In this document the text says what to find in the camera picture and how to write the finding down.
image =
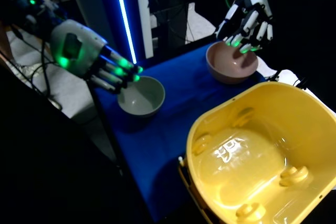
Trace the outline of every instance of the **back of robotic hand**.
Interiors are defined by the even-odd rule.
[[[53,2],[3,0],[0,19],[50,42],[51,55],[62,68],[112,93],[140,78],[140,66],[121,57],[90,28],[67,19]]]
[[[262,49],[273,39],[268,0],[235,0],[216,31],[217,39],[241,53]]]

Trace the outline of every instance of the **blue tablecloth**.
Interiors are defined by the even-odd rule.
[[[144,76],[161,81],[166,91],[160,111],[151,118],[127,115],[119,108],[115,95],[95,89],[154,221],[167,216],[188,198],[177,172],[177,158],[185,153],[187,135],[194,121],[206,111],[264,81],[256,72],[239,85],[217,82],[206,68],[208,47],[144,71]]]

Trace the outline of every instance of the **yellow basket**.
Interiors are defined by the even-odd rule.
[[[335,151],[328,109],[264,82],[196,120],[186,161],[196,201],[224,223],[300,223],[336,184]]]

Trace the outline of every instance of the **blue light strip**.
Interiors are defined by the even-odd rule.
[[[125,29],[126,29],[128,44],[129,44],[130,50],[131,50],[131,56],[132,56],[133,64],[136,64],[137,59],[135,57],[135,51],[134,51],[134,47],[133,47],[133,41],[132,41],[132,37],[131,37],[130,26],[128,24],[128,19],[127,19],[124,0],[119,0],[119,4],[120,4],[120,9],[121,9],[122,19],[124,20],[124,25],[125,25]]]

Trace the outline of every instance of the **bowl rim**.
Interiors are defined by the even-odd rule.
[[[208,47],[208,49],[206,50],[206,53],[205,53],[206,63],[207,63],[207,65],[208,65],[212,70],[214,70],[216,73],[219,73],[219,74],[221,74],[221,75],[223,75],[223,76],[230,77],[230,78],[236,78],[236,79],[241,79],[241,78],[249,77],[249,76],[251,76],[252,74],[254,74],[254,73],[257,71],[257,69],[258,69],[258,64],[257,64],[257,66],[256,66],[256,69],[255,69],[252,73],[247,74],[247,75],[244,75],[244,76],[239,76],[239,77],[237,77],[237,76],[229,76],[229,75],[223,74],[222,72],[218,71],[218,70],[217,70],[217,69],[210,63],[209,58],[208,58],[208,52],[209,52],[209,50],[210,50],[214,45],[216,45],[216,44],[220,44],[220,43],[225,43],[225,42],[224,42],[224,41],[217,41],[217,42],[211,44],[211,45]],[[254,52],[249,51],[249,52],[247,52],[247,53],[251,53],[251,54],[253,54],[253,55],[256,57],[257,61],[258,61],[258,57],[257,57],[257,55],[256,55]]]
[[[149,115],[149,114],[151,114],[151,113],[157,111],[157,110],[162,106],[162,104],[163,104],[163,102],[164,102],[164,100],[165,100],[165,98],[166,98],[166,91],[165,91],[165,88],[164,88],[163,84],[162,84],[158,79],[153,78],[153,77],[150,77],[150,76],[141,76],[140,79],[141,79],[141,78],[152,79],[152,80],[156,81],[156,82],[160,85],[160,87],[162,88],[162,91],[163,91],[163,98],[162,98],[162,101],[160,102],[160,104],[159,104],[155,109],[151,110],[150,112],[147,112],[146,114],[143,114],[143,113],[130,113],[129,111],[126,111],[126,110],[120,105],[120,102],[119,102],[118,97],[119,97],[119,95],[120,95],[121,93],[119,93],[119,94],[117,95],[117,103],[118,103],[119,107],[120,107],[124,112],[126,112],[127,114],[130,114],[130,115]]]

